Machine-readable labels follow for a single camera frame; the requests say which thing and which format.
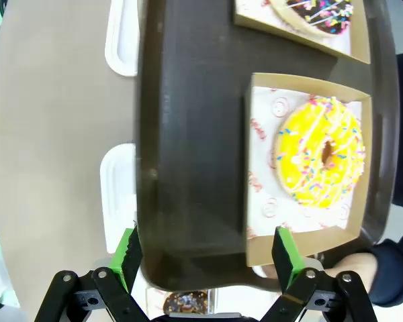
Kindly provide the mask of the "person's left hand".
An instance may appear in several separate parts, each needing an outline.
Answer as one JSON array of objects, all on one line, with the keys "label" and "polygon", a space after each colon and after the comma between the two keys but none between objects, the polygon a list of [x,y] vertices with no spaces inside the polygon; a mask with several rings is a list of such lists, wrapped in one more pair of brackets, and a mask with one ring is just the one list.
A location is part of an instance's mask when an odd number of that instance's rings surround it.
[{"label": "person's left hand", "polygon": [[367,292],[371,290],[377,272],[377,260],[370,253],[351,254],[336,263],[333,268],[327,269],[324,269],[320,261],[314,258],[304,258],[304,262],[308,267],[323,269],[331,277],[335,277],[340,272],[354,271],[360,276]]}]

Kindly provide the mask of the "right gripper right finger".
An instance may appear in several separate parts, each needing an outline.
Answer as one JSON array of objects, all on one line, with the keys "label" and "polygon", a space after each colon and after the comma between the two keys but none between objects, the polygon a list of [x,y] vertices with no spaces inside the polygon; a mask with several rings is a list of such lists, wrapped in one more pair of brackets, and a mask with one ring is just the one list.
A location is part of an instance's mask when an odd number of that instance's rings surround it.
[{"label": "right gripper right finger", "polygon": [[305,265],[289,229],[276,227],[271,250],[281,296],[262,321],[299,321],[307,311],[319,311],[326,321],[376,321],[358,273],[335,277]]}]

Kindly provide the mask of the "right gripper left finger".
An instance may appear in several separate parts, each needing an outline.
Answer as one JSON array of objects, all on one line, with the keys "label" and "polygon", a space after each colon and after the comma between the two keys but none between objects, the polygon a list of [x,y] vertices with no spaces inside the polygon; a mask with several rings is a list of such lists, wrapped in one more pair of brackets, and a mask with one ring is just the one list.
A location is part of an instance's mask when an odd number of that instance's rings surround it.
[{"label": "right gripper left finger", "polygon": [[126,229],[108,267],[78,276],[57,272],[36,315],[36,321],[87,321],[92,311],[106,310],[112,321],[148,321],[131,295],[142,261],[138,229]]}]

